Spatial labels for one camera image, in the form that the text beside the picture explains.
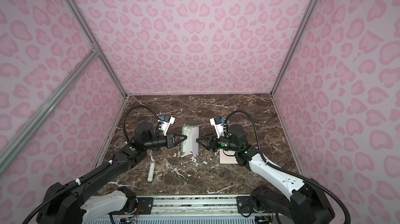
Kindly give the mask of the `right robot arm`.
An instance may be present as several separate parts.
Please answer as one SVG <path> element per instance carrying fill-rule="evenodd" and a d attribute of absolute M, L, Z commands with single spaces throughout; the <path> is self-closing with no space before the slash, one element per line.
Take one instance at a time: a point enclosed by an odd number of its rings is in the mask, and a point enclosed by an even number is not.
<path fill-rule="evenodd" d="M 261 209 L 282 214 L 295 224 L 328 224 L 334 219 L 335 213 L 325 193 L 312 183 L 283 172 L 260 154 L 248 143 L 241 125 L 234 124 L 227 131 L 219 125 L 216 134 L 196 141 L 208 151 L 233 151 L 240 166 L 262 176 L 278 189 L 274 192 L 262 185 L 251 193 L 253 202 Z"/>

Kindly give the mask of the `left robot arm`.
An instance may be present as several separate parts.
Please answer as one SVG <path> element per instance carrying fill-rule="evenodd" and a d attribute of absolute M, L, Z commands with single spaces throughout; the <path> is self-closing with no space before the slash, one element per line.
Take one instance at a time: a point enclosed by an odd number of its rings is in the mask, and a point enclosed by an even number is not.
<path fill-rule="evenodd" d="M 126 187 L 100 198 L 97 203 L 88 203 L 92 195 L 117 176 L 133 169 L 147 156 L 148 150 L 171 149 L 187 139 L 182 134 L 156 134 L 150 122 L 141 122 L 135 128 L 133 137 L 111 158 L 65 185 L 58 183 L 49 187 L 43 202 L 23 221 L 32 218 L 38 224 L 84 224 L 104 214 L 133 212 L 136 209 L 136 194 Z"/>

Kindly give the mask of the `green floral letter paper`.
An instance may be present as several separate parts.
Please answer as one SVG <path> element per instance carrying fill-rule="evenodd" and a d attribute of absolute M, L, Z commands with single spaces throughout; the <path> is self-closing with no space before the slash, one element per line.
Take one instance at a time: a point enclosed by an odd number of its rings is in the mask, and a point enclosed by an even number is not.
<path fill-rule="evenodd" d="M 199 152 L 199 144 L 197 138 L 199 137 L 199 126 L 182 127 L 182 134 L 187 136 L 187 139 L 181 145 L 181 152 L 183 156 L 193 155 L 196 156 Z"/>

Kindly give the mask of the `cream white envelope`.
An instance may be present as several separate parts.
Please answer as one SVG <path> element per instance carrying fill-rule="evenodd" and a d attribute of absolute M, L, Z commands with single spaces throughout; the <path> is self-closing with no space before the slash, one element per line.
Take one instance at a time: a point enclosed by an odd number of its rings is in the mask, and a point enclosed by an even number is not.
<path fill-rule="evenodd" d="M 221 164 L 237 164 L 235 158 L 235 151 L 225 151 L 223 149 L 219 150 L 219 161 Z"/>

